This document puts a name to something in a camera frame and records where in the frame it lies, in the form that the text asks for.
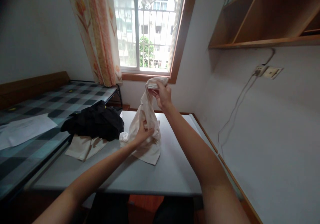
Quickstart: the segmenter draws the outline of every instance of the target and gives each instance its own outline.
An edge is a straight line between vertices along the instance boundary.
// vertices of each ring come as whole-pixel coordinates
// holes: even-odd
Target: floral curtain
[[[95,82],[122,82],[113,0],[70,0]]]

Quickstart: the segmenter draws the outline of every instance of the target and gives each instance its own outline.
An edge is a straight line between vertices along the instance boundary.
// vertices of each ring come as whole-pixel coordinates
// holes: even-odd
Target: wall socket
[[[283,68],[277,68],[277,67],[272,67],[268,66],[268,68],[265,70],[263,73],[264,77],[267,77],[269,79],[275,79],[277,75],[283,70]]]
[[[268,68],[268,66],[258,65],[258,66],[255,68],[253,74],[255,74],[255,72],[256,72],[257,70],[259,70],[259,71],[260,71],[259,74],[258,74],[258,75],[255,75],[255,76],[261,77],[261,76],[263,75],[263,73],[266,71],[267,68]]]

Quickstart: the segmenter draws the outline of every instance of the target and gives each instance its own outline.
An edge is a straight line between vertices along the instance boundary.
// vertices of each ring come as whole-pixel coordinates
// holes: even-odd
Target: sheet of paper
[[[0,150],[22,144],[56,126],[48,113],[10,122],[0,129]]]

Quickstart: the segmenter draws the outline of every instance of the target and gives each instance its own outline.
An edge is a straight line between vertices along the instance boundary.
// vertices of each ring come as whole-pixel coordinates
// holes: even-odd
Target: white wall
[[[177,82],[172,85],[172,100],[180,111],[194,111],[200,87],[210,77],[207,47],[223,2],[196,0]],[[11,0],[7,12],[0,35],[0,83],[62,70],[71,79],[93,80],[69,0]],[[144,85],[124,81],[124,103],[138,108]]]
[[[172,88],[172,101],[179,111],[193,112],[208,82],[212,65],[219,52],[208,52],[208,44],[224,0],[196,0],[179,74]],[[145,83],[124,81],[121,91],[124,103],[138,108]]]
[[[69,0],[5,0],[0,84],[66,70],[93,80]]]
[[[3,0],[0,84],[60,71],[30,0]]]
[[[223,51],[195,111],[218,149],[219,129],[254,68],[270,53]],[[275,80],[257,79],[223,147],[227,166],[263,223],[320,222],[319,60],[319,46],[277,48],[269,64],[284,70]]]

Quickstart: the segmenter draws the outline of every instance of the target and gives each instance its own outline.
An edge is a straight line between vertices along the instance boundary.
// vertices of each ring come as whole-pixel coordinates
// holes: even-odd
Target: grey desk
[[[124,130],[128,132],[135,112],[123,111],[122,113],[125,123]],[[156,113],[156,116],[160,120],[161,131],[161,155],[156,166],[130,156],[102,184],[99,188],[100,191],[145,195],[201,195],[199,181],[187,161],[165,115]],[[183,117],[202,138],[204,137],[206,143],[211,147],[193,116],[183,115]],[[119,148],[120,143],[118,140],[109,142],[101,151],[84,163],[65,155],[65,151],[63,151],[46,170],[43,170],[42,173],[32,180],[32,183],[29,185],[30,189],[63,191],[80,174]],[[232,184],[238,197],[241,199],[241,193],[233,181]]]

